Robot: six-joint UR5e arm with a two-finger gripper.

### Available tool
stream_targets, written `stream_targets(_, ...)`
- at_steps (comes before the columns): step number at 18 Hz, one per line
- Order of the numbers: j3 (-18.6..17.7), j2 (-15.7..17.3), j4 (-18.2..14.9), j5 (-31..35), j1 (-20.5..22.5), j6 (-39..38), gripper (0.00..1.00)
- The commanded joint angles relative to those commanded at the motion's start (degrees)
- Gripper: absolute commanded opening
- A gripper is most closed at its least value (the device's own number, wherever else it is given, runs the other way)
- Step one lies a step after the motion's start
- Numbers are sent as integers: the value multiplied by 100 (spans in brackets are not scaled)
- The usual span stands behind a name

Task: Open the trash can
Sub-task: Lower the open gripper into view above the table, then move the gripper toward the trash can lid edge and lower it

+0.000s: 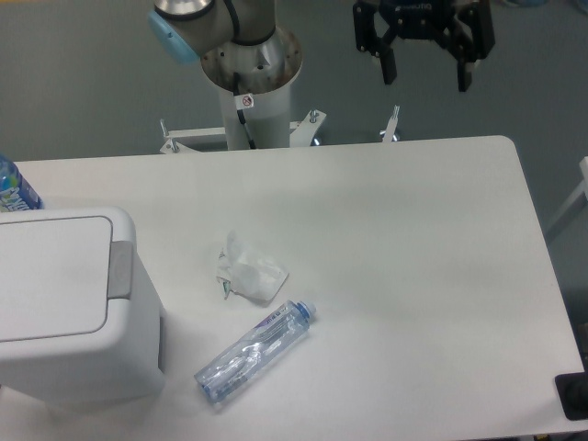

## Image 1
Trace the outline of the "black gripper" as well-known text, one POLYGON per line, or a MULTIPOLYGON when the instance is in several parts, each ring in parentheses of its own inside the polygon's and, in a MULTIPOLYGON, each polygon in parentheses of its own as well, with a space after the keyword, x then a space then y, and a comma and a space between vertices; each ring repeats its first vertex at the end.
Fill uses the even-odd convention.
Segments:
POLYGON ((494 44, 489 1, 356 1, 353 4, 356 48, 369 52, 380 63, 385 85, 397 77, 391 47, 402 40, 441 41, 457 62, 458 90, 466 92, 472 83, 475 64, 490 54, 494 44), (379 36, 375 17, 388 25, 379 36))

